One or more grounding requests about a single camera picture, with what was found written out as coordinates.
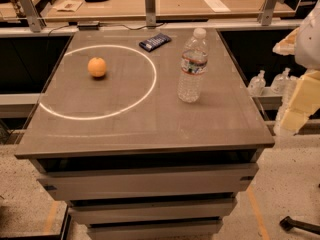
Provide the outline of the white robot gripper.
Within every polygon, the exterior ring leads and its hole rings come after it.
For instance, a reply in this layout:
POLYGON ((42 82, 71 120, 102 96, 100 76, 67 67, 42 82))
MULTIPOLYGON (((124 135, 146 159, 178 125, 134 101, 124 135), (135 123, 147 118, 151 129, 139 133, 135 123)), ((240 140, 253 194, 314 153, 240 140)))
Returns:
POLYGON ((320 5, 317 4, 301 22, 276 43, 272 51, 287 56, 295 54, 297 64, 308 69, 298 80, 280 121, 280 127, 298 132, 309 117, 320 109, 320 5))

